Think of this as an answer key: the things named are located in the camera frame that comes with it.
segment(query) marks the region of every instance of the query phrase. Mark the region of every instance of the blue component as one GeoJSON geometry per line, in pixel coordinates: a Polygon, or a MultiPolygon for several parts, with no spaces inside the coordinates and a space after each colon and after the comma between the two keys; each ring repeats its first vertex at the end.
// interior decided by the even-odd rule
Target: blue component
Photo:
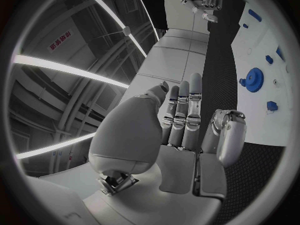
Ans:
{"type": "Polygon", "coordinates": [[[278,110],[278,106],[277,106],[276,102],[273,102],[273,101],[268,101],[266,103],[266,108],[270,111],[278,110]]]}
{"type": "Polygon", "coordinates": [[[283,52],[281,51],[281,49],[279,47],[277,48],[276,53],[279,55],[279,57],[281,57],[281,59],[283,61],[285,61],[283,52]]]}
{"type": "Polygon", "coordinates": [[[241,84],[243,87],[246,87],[246,79],[241,78],[239,80],[239,84],[241,84]]]}
{"type": "Polygon", "coordinates": [[[262,18],[261,18],[261,16],[259,16],[255,11],[253,11],[253,10],[251,10],[251,9],[249,9],[249,14],[252,16],[252,17],[254,17],[255,19],[257,19],[259,22],[261,22],[262,21],[262,18]]]}
{"type": "Polygon", "coordinates": [[[255,67],[252,68],[245,79],[246,88],[251,93],[256,93],[260,90],[264,84],[264,74],[263,72],[255,67]]]}
{"type": "Polygon", "coordinates": [[[269,64],[273,64],[273,58],[271,58],[269,55],[265,56],[265,59],[269,64]]]}

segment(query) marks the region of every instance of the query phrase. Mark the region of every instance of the red sign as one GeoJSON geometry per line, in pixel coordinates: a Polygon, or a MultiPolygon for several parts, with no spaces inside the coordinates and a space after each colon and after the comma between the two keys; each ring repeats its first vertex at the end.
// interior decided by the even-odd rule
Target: red sign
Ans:
{"type": "Polygon", "coordinates": [[[63,33],[61,36],[59,36],[57,39],[55,39],[54,42],[52,42],[48,47],[48,51],[50,53],[53,53],[54,50],[56,50],[62,43],[64,43],[66,40],[68,40],[69,37],[73,36],[74,33],[71,29],[63,33]]]}

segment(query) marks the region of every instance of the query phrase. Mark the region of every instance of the black mesh surface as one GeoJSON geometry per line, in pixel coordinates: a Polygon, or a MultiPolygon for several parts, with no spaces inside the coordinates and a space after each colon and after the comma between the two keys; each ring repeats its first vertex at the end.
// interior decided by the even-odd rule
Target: black mesh surface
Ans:
{"type": "MultiPolygon", "coordinates": [[[[223,0],[223,8],[215,11],[218,23],[210,24],[210,35],[203,71],[201,103],[202,142],[216,109],[237,109],[238,82],[231,48],[240,26],[245,2],[223,0]]],[[[283,147],[245,143],[239,161],[227,168],[227,196],[214,225],[233,219],[259,194],[272,175],[283,147]]]]}

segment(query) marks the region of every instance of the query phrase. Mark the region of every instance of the led light strip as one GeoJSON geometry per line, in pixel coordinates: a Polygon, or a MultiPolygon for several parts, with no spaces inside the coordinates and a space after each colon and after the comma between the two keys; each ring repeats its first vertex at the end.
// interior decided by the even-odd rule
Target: led light strip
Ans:
{"type": "Polygon", "coordinates": [[[71,139],[71,140],[68,140],[68,141],[58,143],[58,144],[55,144],[55,145],[52,145],[52,146],[46,146],[46,147],[43,147],[43,148],[40,148],[40,149],[37,149],[37,150],[27,151],[27,152],[23,152],[23,153],[20,153],[20,154],[16,154],[15,157],[17,159],[25,159],[25,158],[33,157],[33,156],[36,156],[36,155],[39,155],[39,154],[47,153],[47,152],[50,152],[50,151],[54,151],[54,150],[57,150],[57,149],[61,149],[61,148],[70,146],[72,144],[79,143],[83,140],[90,139],[90,138],[94,137],[95,135],[96,135],[96,133],[94,132],[94,133],[91,133],[91,134],[88,134],[88,135],[85,135],[85,136],[80,136],[80,137],[77,137],[75,139],[71,139]]]}
{"type": "Polygon", "coordinates": [[[113,84],[122,88],[128,89],[129,85],[109,79],[105,76],[100,76],[92,72],[84,71],[72,66],[63,65],[54,61],[48,61],[40,58],[35,58],[32,56],[16,55],[13,59],[15,64],[26,64],[31,66],[36,66],[45,69],[52,69],[60,72],[65,72],[68,74],[74,74],[82,76],[89,79],[94,79],[108,84],[113,84]]]}
{"type": "Polygon", "coordinates": [[[153,22],[152,22],[151,17],[150,17],[150,15],[149,15],[149,13],[148,13],[148,11],[147,11],[147,9],[146,9],[146,6],[145,6],[145,4],[143,3],[143,0],[140,0],[140,2],[141,2],[141,4],[142,4],[143,8],[145,9],[145,11],[146,11],[146,13],[147,13],[147,15],[148,15],[148,18],[149,18],[149,20],[150,20],[150,22],[151,22],[151,24],[152,24],[152,27],[153,27],[155,36],[156,36],[156,38],[157,38],[157,41],[159,41],[160,38],[159,38],[158,32],[156,31],[156,29],[155,29],[155,27],[154,27],[154,25],[153,25],[153,22]]]}
{"type": "MultiPolygon", "coordinates": [[[[124,25],[124,23],[116,16],[116,14],[114,14],[114,12],[102,0],[95,0],[95,1],[117,22],[117,24],[119,24],[119,26],[122,29],[124,29],[126,27],[124,25]]],[[[132,36],[130,34],[129,37],[134,42],[134,44],[137,46],[137,48],[140,50],[140,52],[143,54],[143,56],[146,58],[147,54],[144,52],[144,50],[142,49],[142,47],[140,46],[140,44],[137,42],[137,40],[134,38],[134,36],[132,36]]]]}

